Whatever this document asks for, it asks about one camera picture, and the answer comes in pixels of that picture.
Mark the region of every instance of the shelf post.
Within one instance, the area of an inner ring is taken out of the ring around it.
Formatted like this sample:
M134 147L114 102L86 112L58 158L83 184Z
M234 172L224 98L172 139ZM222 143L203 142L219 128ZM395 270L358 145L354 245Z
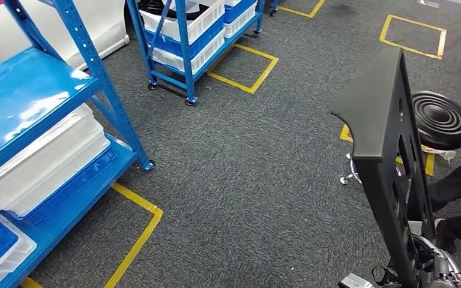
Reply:
M131 124L130 118L124 110L124 106L112 85L112 81L110 81L110 77L98 55L98 51L92 44L91 37L84 27L82 19L73 4L73 0L57 0L54 2L54 6L71 37L76 40L75 44L86 61L88 69L102 82L103 85L101 90L107 98L107 102L113 114L116 116L116 122L119 125L119 127L116 128L119 129L119 132L126 139L133 151L137 153L140 166L145 170L151 169L153 164L146 155L142 144L140 144L139 137Z
M178 17L179 38L181 40L181 54L184 64L184 77L187 91L186 101L187 104L194 104L197 102L197 97L195 97L195 81L191 71L191 58L188 43L188 26L186 22L186 5L184 0L176 0L176 15Z
M144 31L144 25L140 19L140 12L139 7L137 6L137 0L126 0L128 4L128 9L130 10L131 22L133 23L133 28L135 29L135 34L137 34L137 40L140 46L140 52L142 53L142 57L144 58L144 62L146 62L146 72L148 73L148 78L150 84L156 86L158 84L158 79L155 75L151 73L154 70L154 63L152 61L152 56L149 53L148 47L148 37Z
M109 118L109 121L116 126L132 150L137 154L140 166L145 170L152 169L153 164L140 144L139 137L130 122L130 118L126 115L124 106L110 81L107 70L85 29L82 19L73 4L73 0L49 0L48 3L57 10L92 75L101 82L101 90L111 108L111 113L106 111L101 105L97 105L98 108L102 110L105 116L114 116L114 118ZM4 4L36 48L62 60L54 48L41 35L18 0L4 0Z

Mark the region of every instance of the blue shelving unit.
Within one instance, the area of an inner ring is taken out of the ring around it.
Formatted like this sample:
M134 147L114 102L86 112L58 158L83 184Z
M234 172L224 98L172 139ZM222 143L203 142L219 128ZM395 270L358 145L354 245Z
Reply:
M57 10L91 75L68 66L59 57L41 36L19 0L4 0L32 47L0 64L0 166L88 100L102 111L127 144L107 135L113 161L97 176L84 179L81 191L72 195L40 227L9 217L37 243L37 248L2 281L2 288L17 287L133 162L138 160L145 170L154 167L72 0L42 2ZM102 99L109 109L94 96L97 91L103 92Z
M176 85L184 90L187 91L187 98L185 103L189 106L195 105L197 102L197 96L195 96L195 82L199 80L199 78L206 73L206 71L218 60L221 55L225 53L225 51L229 50L232 45L241 37L243 34L248 30L250 27L257 24L254 32L254 35L257 37L259 33L262 31L262 13L264 10L264 0L258 0L258 9L255 15L237 32L234 34L232 38L226 38L224 45L216 51L216 53L206 62L206 64L199 69L199 71L193 75L191 70L191 62L190 62L190 53L189 53L189 45L188 45L188 32L187 32L187 22L186 22L186 7L184 0L174 0L176 3L176 15L178 19L178 27L179 27L179 36L181 38L181 57L183 58L184 62L184 71L180 71L177 68L171 67L169 65L165 65L159 62L156 62L152 59L152 50L155 49L154 45L148 44L148 37L146 35L146 29L142 24L142 19L140 18L139 14L139 7L137 6L136 0L126 0L128 7L130 9L131 19L133 22L133 26L135 28L138 42L140 45L140 49L142 51L142 56L144 57L144 62L146 63L146 69L149 77L149 89L154 90L158 84L158 79L167 81L173 85ZM165 17L167 15L167 10L170 7L170 3L172 0L168 0L161 15L160 26L156 30L154 34L152 43L155 43L155 40L158 37L161 37L161 25L163 24ZM157 71L156 67L163 67L170 71L173 71L185 78L185 82L182 83L170 76L167 76L159 71Z

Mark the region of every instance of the white plastic bin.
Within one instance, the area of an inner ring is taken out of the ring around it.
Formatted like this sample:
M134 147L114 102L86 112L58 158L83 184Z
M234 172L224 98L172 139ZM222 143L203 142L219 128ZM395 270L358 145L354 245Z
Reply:
M0 210L26 215L109 145L81 105L0 167Z
M15 225L0 215L0 222L18 236L17 242L0 258L0 282L11 272L15 271L20 264L36 249L34 242L22 233Z
M223 38L225 29L216 35L211 42L209 42L202 51L200 51L195 58L191 60L191 72L196 74L206 62L208 62L215 52L223 45L225 39ZM152 51L152 58L162 64L172 66L182 72L184 72L184 64L182 57L179 57L170 52L154 49Z
M225 12L224 7L225 0L196 0L194 2L208 6L209 8L204 11L194 21L187 21L188 31L188 44L192 44L199 36L201 36L213 23L218 20ZM144 27L155 32L158 24L160 23L161 16L151 14L140 10L140 14L144 20ZM177 19L165 18L161 33L165 36L169 36L176 41L181 41L179 36L179 27Z
M223 24L223 26L225 27L225 38L232 38L232 36L236 34L236 32L238 32L246 23L248 23L248 21L250 21L250 19L253 18L253 16L255 15L256 5L257 3L252 4L252 6L246 9L246 11L242 15L240 15L240 17L234 20L234 22L232 22L231 24Z
M236 6L242 0L225 0L225 5L227 6Z

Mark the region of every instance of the yellow tape square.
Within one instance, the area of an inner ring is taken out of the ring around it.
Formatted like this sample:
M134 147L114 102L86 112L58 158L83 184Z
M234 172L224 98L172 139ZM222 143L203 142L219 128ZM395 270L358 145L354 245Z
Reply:
M157 207L155 204L147 201L146 199L140 197L138 194L132 192L128 188L122 186L119 183L114 183L112 185L112 188L117 191L119 194L123 195L124 197L128 198L131 200L133 203L139 205L140 207L144 208L145 210L149 211L152 213L153 217L151 221L147 224L146 228L140 235L139 239L133 244L132 248L130 251L126 254L124 257L123 261L119 264L117 267L116 271L112 276L110 277L109 281L105 284L104 288L114 288L116 284L119 282L121 277L124 275L124 272L128 269L130 266L131 262L139 254L140 249L146 241L148 240L149 236L151 236L153 230L156 228L158 225L158 222L160 222L161 216L163 216L163 210ZM21 284L20 286L22 288L43 288L41 285L39 285L36 281L33 279L27 277Z
M317 5L315 5L315 7L312 9L312 12L310 12L310 13L301 12L301 11L294 10L294 9L290 9L290 8L283 7L283 6L279 6L279 9L280 9L280 10L283 10L283 11L291 12L291 13L294 13L294 14L297 14L297 15L300 15L300 16L304 16L304 17L308 17L308 18L313 18L313 16L315 16L315 14L316 14L316 13L319 11L319 9L321 8L321 6L322 6L322 4L324 3L324 1L326 1L326 0L319 0L319 2L317 3Z
M349 133L349 127L344 124L342 132L340 133L340 139L352 143L352 137ZM397 162L402 163L402 159L397 157ZM434 176L434 163L435 163L435 154L427 153L427 160L425 161L425 174Z
M236 81L233 81L231 79L228 79L228 78L225 78L223 76L220 76L218 74L215 74L213 73L213 69L220 63L220 61L225 57L225 55L223 55L222 57L220 57L220 59L215 62L215 64L206 72L207 75L217 79L217 80L220 80L222 82L225 82L229 85L232 85L234 87L237 87L237 88L240 88L241 90L245 90L246 92L248 93L251 93L251 94L254 94L255 91L257 91L257 89L259 89L259 86L262 84L262 82L264 82L264 80L266 79L266 77L268 77L268 75L270 74L271 70L273 70L273 67L275 67L275 65L277 64L278 62L278 58L275 57L275 56L272 56L272 55L269 55L269 54L266 54L264 52L261 52L261 51L257 51L255 49L252 49L250 47L247 47L247 46L243 46L243 45L240 45L240 44L234 44L234 47L236 48L239 48L239 49L243 49L245 51L248 51L248 52L252 52L254 54L257 54L259 56L262 56L264 58L268 58L269 60L271 60L270 64L266 67L266 70L264 70L264 72L262 72L261 76L258 78L257 81L255 81L255 83L253 84L252 87L246 87L244 86L243 84L240 84Z
M393 42L390 42L390 41L386 40L386 33L388 32L388 28L390 27L391 19L397 19L397 20L400 20L400 21L404 21L404 22L408 22L408 23L415 24L415 25L418 25L418 26L427 27L427 28L430 28L430 29L440 31L441 33L439 35L439 45L438 45L437 55L425 53L425 52L422 52L422 51L419 51L419 50L416 50L416 49L413 49L413 48L410 48L410 47L406 47L406 46L403 46L403 45L393 43ZM388 45L400 47L400 48L402 48L404 50L407 50L407 51L410 51L412 53L416 53L416 54L420 54L420 55L423 55L423 56L426 56L426 57L441 60L442 59L442 54L444 53L444 45L446 43L446 33L447 33L446 29L442 29L442 28L439 28L439 27L435 27L435 26L432 26L432 25L425 24L425 23L421 23L421 22L417 22L417 21L414 21L414 20L410 20L410 19L406 19L406 18L402 18L402 17L399 17L399 16L389 14L386 17L386 21L384 22L384 26L382 27L382 31L381 31L381 35L379 36L379 39L380 39L381 42L386 43Z

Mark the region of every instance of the black panel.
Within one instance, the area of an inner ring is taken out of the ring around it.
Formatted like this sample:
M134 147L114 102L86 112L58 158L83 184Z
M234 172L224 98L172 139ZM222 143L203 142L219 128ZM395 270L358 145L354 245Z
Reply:
M349 126L352 159L400 284L415 288L417 254L408 211L423 218L422 236L432 241L435 228L402 51L381 50L335 99L331 113Z

